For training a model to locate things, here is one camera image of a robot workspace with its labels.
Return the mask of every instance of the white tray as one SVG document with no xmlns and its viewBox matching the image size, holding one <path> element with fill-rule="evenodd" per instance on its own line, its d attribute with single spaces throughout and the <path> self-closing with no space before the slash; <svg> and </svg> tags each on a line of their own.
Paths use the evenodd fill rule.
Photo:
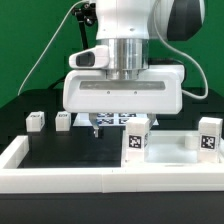
<svg viewBox="0 0 224 224">
<path fill-rule="evenodd" d="M 18 136 L 0 156 L 0 194 L 224 191 L 224 164 L 195 163 L 195 152 L 182 147 L 184 132 L 164 133 L 169 137 L 162 142 L 161 133 L 155 132 L 161 149 L 144 165 L 82 169 L 17 169 L 29 151 L 28 137 Z M 166 150 L 169 154 L 163 157 Z"/>
</svg>

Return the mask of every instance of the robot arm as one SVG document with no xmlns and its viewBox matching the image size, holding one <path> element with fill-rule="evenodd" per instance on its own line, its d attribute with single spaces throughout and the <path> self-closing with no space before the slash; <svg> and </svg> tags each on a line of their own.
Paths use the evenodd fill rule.
<svg viewBox="0 0 224 224">
<path fill-rule="evenodd" d="M 98 44 L 70 57 L 75 70 L 65 80 L 67 111 L 176 114 L 181 110 L 183 69 L 148 65 L 157 1 L 91 1 L 96 4 Z M 156 19 L 164 38 L 187 40 L 202 26 L 203 0 L 160 3 Z"/>
</svg>

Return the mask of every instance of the black surface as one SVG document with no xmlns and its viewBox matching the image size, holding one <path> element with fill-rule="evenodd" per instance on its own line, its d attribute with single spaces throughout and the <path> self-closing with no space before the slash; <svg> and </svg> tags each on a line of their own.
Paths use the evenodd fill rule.
<svg viewBox="0 0 224 224">
<path fill-rule="evenodd" d="M 202 27 L 200 0 L 174 0 L 167 29 L 170 41 L 186 41 Z"/>
<path fill-rule="evenodd" d="M 183 109 L 178 115 L 159 115 L 160 125 L 153 129 L 196 130 L 203 116 L 224 118 L 224 98 L 212 90 L 206 100 L 196 101 L 184 96 L 183 102 Z M 25 118 L 30 112 L 44 111 L 46 127 L 40 134 L 32 135 L 30 139 L 32 154 L 28 155 L 30 158 L 25 159 L 21 168 L 54 165 L 58 167 L 118 166 L 122 129 L 105 128 L 103 139 L 95 139 L 91 128 L 74 128 L 67 133 L 55 134 L 52 131 L 55 129 L 54 119 L 60 110 L 63 110 L 60 90 L 27 91 L 11 101 L 0 109 L 0 126 L 1 130 L 4 130 L 0 133 L 1 150 L 6 148 L 17 135 L 26 134 Z M 52 142 L 53 139 L 57 142 L 51 147 L 57 147 L 55 154 L 52 154 L 51 150 L 42 149 L 46 145 L 49 147 L 48 141 Z M 64 151 L 60 151 L 59 145 L 64 145 Z M 93 148 L 98 150 L 97 154 L 91 151 Z M 223 208 L 224 192 L 1 194 L 0 223 L 222 224 L 224 223 Z"/>
</svg>

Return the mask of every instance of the white cable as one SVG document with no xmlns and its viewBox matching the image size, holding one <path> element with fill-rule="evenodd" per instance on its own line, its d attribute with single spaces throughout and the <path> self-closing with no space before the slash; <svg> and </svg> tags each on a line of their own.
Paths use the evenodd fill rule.
<svg viewBox="0 0 224 224">
<path fill-rule="evenodd" d="M 24 85 L 26 84 L 28 78 L 31 76 L 31 74 L 33 73 L 34 69 L 37 67 L 37 65 L 40 63 L 41 59 L 43 58 L 43 56 L 45 55 L 45 53 L 47 52 L 48 48 L 50 47 L 50 45 L 52 44 L 52 42 L 54 41 L 54 39 L 56 38 L 57 34 L 59 33 L 59 31 L 61 30 L 62 26 L 64 25 L 66 19 L 68 18 L 68 16 L 70 15 L 71 10 L 78 4 L 80 3 L 85 3 L 85 2 L 89 2 L 87 0 L 84 1 L 79 1 L 77 3 L 75 3 L 68 11 L 68 13 L 66 14 L 66 16 L 64 17 L 64 19 L 62 20 L 60 26 L 58 27 L 58 29 L 56 30 L 55 34 L 53 35 L 53 37 L 51 38 L 50 42 L 48 43 L 48 45 L 46 46 L 46 48 L 44 49 L 43 53 L 40 55 L 39 59 L 37 60 L 37 62 L 35 63 L 35 65 L 33 66 L 33 68 L 30 70 L 30 72 L 28 73 L 28 75 L 26 76 L 26 78 L 24 79 L 22 85 L 19 88 L 18 91 L 18 96 L 20 95 Z"/>
<path fill-rule="evenodd" d="M 207 79 L 206 79 L 206 76 L 205 76 L 205 73 L 203 71 L 203 69 L 201 68 L 201 66 L 198 64 L 198 62 L 196 62 L 191 56 L 189 56 L 188 54 L 182 52 L 182 51 L 179 51 L 177 50 L 176 48 L 170 46 L 164 39 L 163 37 L 161 36 L 159 30 L 158 30 L 158 27 L 157 27 L 157 22 L 156 22 L 156 11 L 157 11 L 157 7 L 158 7 L 158 4 L 161 2 L 161 0 L 157 0 L 156 3 L 155 3 L 155 6 L 154 6 L 154 27 L 155 27 L 155 30 L 156 30 L 156 33 L 159 37 L 159 40 L 161 41 L 161 43 L 166 47 L 168 48 L 169 50 L 175 52 L 176 54 L 179 54 L 185 58 L 187 58 L 189 61 L 191 61 L 195 66 L 196 68 L 199 70 L 200 74 L 201 74 L 201 77 L 204 81 L 204 85 L 205 85 L 205 93 L 203 96 L 198 96 L 198 95 L 195 95 L 193 93 L 190 93 L 190 92 L 187 92 L 186 90 L 182 90 L 182 92 L 187 95 L 187 96 L 190 96 L 194 99 L 198 99 L 198 100 L 203 100 L 205 99 L 207 96 L 208 96 L 208 82 L 207 82 Z"/>
</svg>

